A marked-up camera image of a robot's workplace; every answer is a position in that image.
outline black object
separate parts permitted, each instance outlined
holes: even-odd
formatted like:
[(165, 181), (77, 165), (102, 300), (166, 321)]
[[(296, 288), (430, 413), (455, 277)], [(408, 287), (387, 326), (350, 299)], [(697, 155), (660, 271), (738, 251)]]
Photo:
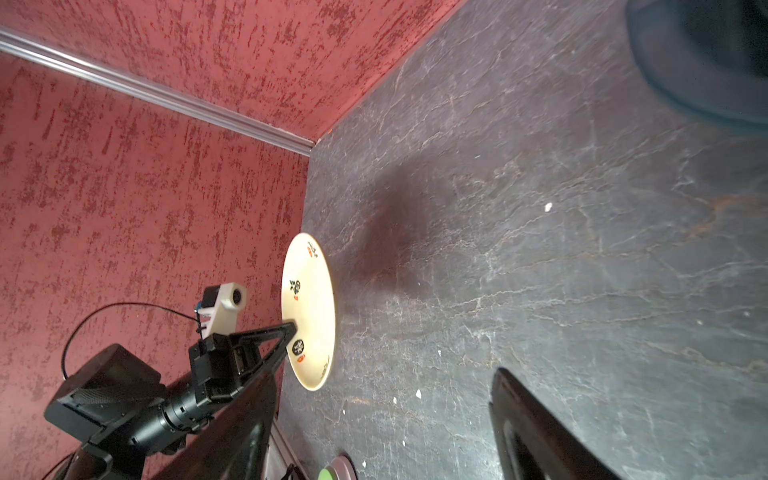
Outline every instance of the black object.
[(768, 0), (629, 0), (637, 66), (673, 106), (768, 131)]
[(491, 390), (491, 424), (506, 480), (618, 480), (507, 369)]
[(291, 480), (294, 476), (296, 476), (296, 480), (306, 480), (306, 477), (301, 472), (301, 468), (292, 463), (288, 465), (288, 468), (286, 468), (286, 474), (283, 475), (280, 480)]
[(207, 286), (203, 290), (203, 299), (200, 301), (200, 308), (210, 308), (216, 305), (216, 298), (219, 296), (221, 285)]
[[(214, 470), (220, 476), (233, 460), (229, 478), (257, 478), (276, 411), (274, 373), (295, 334), (293, 323), (228, 336), (214, 333), (190, 347), (190, 373), (168, 387), (122, 346), (102, 350), (65, 380), (45, 410), (50, 423), (83, 442), (66, 478), (138, 480), (146, 457), (175, 453), (187, 434), (201, 432), (231, 403), (236, 410), (223, 412), (190, 447), (198, 451), (217, 438), (210, 444), (214, 451), (196, 454), (207, 459), (204, 467), (173, 478), (218, 478)], [(273, 339), (280, 341), (262, 358), (259, 346)]]

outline green lid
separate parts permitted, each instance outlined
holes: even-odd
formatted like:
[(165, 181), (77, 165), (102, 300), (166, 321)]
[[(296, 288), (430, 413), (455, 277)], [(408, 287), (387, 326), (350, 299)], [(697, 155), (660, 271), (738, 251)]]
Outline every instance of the green lid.
[(329, 468), (320, 470), (320, 475), (317, 476), (317, 480), (336, 480), (336, 476), (330, 472)]

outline white plate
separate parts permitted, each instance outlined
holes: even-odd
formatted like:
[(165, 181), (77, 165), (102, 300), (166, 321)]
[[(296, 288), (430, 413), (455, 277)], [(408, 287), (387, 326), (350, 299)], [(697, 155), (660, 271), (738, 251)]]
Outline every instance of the white plate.
[(290, 243), (283, 265), (283, 321), (296, 323), (288, 359), (307, 390), (323, 386), (336, 345), (336, 308), (328, 265), (317, 241), (299, 233)]

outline black cable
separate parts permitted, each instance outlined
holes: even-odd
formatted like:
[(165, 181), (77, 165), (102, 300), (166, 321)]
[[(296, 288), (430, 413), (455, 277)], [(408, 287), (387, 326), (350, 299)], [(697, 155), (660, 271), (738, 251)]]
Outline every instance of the black cable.
[(104, 305), (103, 307), (94, 310), (93, 312), (89, 313), (88, 316), (86, 316), (82, 322), (78, 324), (77, 327), (75, 327), (74, 332), (69, 336), (69, 339), (67, 340), (67, 343), (64, 345), (64, 351), (61, 352), (61, 374), (64, 376), (64, 380), (69, 378), (67, 376), (67, 367), (65, 365), (65, 362), (67, 360), (67, 351), (69, 350), (69, 346), (72, 343), (72, 340), (74, 339), (74, 336), (78, 334), (80, 329), (85, 325), (85, 323), (91, 319), (92, 316), (96, 315), (97, 313), (101, 312), (102, 310), (106, 310), (108, 308), (111, 308), (113, 306), (151, 306), (153, 308), (159, 308), (161, 310), (165, 310), (169, 313), (174, 313), (178, 316), (182, 316), (184, 318), (188, 318), (192, 320), (193, 322), (197, 323), (197, 329), (200, 329), (200, 320), (195, 319), (193, 316), (185, 315), (182, 312), (177, 312), (176, 310), (167, 308), (165, 306), (155, 305), (154, 303), (145, 303), (145, 302), (117, 302), (117, 303), (110, 303), (109, 305)]
[(51, 473), (53, 473), (53, 472), (54, 472), (54, 470), (56, 470), (56, 469), (59, 467), (59, 465), (61, 465), (62, 463), (64, 463), (64, 461), (65, 461), (65, 460), (69, 460), (69, 461), (71, 462), (71, 461), (72, 461), (72, 456), (73, 456), (73, 455), (74, 455), (74, 452), (72, 452), (72, 453), (70, 453), (70, 454), (67, 454), (67, 455), (66, 455), (64, 458), (62, 458), (61, 460), (59, 460), (58, 462), (56, 462), (56, 464), (55, 464), (55, 465), (53, 465), (53, 466), (51, 467), (51, 469), (50, 469), (50, 470), (48, 470), (48, 471), (45, 473), (45, 475), (43, 475), (42, 477), (40, 477), (40, 480), (45, 480), (46, 478), (48, 478), (48, 476), (49, 476)]
[(197, 333), (200, 334), (200, 339), (203, 339), (203, 324), (200, 323), (200, 312), (198, 311), (200, 309), (200, 305), (197, 305), (197, 308), (194, 310), (194, 314), (197, 317), (195, 319), (195, 322), (197, 322)]

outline red textured wall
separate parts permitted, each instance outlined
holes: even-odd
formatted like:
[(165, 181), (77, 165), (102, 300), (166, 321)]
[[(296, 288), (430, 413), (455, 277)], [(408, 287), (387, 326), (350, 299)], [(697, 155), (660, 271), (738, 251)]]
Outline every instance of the red textured wall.
[(462, 0), (4, 0), (0, 24), (318, 139)]
[[(85, 314), (191, 312), (206, 285), (238, 281), (253, 294), (241, 328), (280, 321), (307, 159), (4, 54), (0, 152), (0, 478), (39, 478), (77, 443), (42, 414)], [(193, 342), (188, 320), (113, 310), (68, 369), (122, 343), (168, 382)]]

